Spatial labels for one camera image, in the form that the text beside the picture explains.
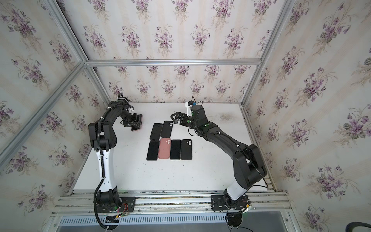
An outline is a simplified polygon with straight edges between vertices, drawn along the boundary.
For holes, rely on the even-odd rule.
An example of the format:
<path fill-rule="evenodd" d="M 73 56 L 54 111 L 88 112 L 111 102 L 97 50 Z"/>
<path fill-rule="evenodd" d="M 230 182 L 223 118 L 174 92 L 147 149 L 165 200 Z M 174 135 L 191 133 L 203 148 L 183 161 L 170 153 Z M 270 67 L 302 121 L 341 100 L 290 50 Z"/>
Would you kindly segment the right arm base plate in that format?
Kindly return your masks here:
<path fill-rule="evenodd" d="M 236 201 L 229 201 L 223 195 L 212 195 L 211 196 L 211 209 L 215 212 L 227 211 L 227 210 L 238 210 L 243 211 L 250 207 L 250 200 L 247 196 L 242 196 Z"/>

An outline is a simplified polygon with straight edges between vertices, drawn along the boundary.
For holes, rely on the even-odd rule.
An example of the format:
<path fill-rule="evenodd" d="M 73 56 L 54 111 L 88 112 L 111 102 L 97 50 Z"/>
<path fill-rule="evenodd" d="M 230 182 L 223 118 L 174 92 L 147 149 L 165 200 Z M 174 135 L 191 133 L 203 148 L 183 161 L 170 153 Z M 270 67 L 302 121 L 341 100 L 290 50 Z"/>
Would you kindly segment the black phone pink edge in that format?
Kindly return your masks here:
<path fill-rule="evenodd" d="M 142 125 L 142 114 L 133 114 L 131 121 L 131 131 L 137 131 L 141 128 Z"/>

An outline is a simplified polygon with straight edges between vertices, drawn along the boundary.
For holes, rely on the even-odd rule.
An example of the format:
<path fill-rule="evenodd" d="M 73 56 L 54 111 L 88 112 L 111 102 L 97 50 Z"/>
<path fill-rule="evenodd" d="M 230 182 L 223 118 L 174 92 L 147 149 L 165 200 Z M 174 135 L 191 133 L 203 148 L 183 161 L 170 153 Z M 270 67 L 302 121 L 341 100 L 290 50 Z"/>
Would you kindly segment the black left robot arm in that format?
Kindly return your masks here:
<path fill-rule="evenodd" d="M 119 197 L 118 187 L 114 180 L 113 153 L 118 139 L 113 125 L 117 118 L 120 124 L 139 130 L 142 125 L 142 115 L 137 114 L 130 100 L 118 94 L 117 99 L 108 104 L 103 115 L 88 126 L 90 144 L 96 152 L 99 162 L 100 182 L 94 191 L 93 202 L 95 206 L 108 208 L 109 211 L 118 210 L 122 202 Z"/>

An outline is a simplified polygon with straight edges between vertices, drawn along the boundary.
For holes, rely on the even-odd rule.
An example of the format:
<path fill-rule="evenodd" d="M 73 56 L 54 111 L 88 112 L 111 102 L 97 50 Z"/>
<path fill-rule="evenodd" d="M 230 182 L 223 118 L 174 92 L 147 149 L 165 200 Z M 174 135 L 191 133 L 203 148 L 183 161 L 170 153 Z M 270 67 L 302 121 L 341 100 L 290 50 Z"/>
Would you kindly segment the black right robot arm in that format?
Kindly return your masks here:
<path fill-rule="evenodd" d="M 245 203 L 245 194 L 267 174 L 263 156 L 256 145 L 246 145 L 232 138 L 220 127 L 209 121 L 202 105 L 191 102 L 187 113 L 171 115 L 173 123 L 193 129 L 196 135 L 222 149 L 233 162 L 234 182 L 224 191 L 224 209 L 237 208 Z"/>

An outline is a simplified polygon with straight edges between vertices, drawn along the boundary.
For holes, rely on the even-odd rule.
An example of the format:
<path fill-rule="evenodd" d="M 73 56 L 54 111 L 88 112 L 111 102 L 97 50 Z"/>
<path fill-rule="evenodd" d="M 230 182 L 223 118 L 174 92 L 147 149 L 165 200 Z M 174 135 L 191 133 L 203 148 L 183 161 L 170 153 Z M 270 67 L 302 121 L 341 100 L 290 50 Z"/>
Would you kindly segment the black pad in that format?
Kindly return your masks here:
<path fill-rule="evenodd" d="M 181 159 L 181 140 L 171 141 L 170 159 L 171 160 Z"/>

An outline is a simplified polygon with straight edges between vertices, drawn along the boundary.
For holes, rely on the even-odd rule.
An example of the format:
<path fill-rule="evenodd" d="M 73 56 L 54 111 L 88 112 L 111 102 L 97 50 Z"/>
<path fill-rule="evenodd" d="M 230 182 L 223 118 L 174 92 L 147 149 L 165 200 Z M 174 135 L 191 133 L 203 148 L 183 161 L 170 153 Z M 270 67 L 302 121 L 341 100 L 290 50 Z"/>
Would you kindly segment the black phone case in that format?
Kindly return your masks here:
<path fill-rule="evenodd" d="M 181 160 L 192 160 L 192 140 L 184 139 L 181 141 Z"/>
<path fill-rule="evenodd" d="M 173 122 L 172 121 L 164 121 L 160 133 L 161 138 L 170 138 L 173 129 Z"/>

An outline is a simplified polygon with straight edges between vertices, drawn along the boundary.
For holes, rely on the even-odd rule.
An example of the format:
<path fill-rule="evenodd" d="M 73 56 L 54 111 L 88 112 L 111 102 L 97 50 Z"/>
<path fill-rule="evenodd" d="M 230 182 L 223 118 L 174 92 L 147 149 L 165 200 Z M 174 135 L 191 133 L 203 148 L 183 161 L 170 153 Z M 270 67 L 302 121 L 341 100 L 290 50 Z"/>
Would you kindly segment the pink phone case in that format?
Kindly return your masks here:
<path fill-rule="evenodd" d="M 169 159 L 171 155 L 171 139 L 161 138 L 159 141 L 158 158 Z"/>

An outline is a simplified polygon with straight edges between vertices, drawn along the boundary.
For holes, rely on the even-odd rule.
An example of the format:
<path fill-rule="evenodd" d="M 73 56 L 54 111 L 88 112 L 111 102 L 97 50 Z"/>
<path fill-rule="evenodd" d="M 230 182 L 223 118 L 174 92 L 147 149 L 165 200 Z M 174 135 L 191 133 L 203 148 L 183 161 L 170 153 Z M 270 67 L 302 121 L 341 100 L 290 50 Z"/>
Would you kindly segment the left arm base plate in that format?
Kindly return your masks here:
<path fill-rule="evenodd" d="M 98 213 L 132 213 L 135 208 L 136 197 L 120 197 L 118 206 L 97 206 Z"/>

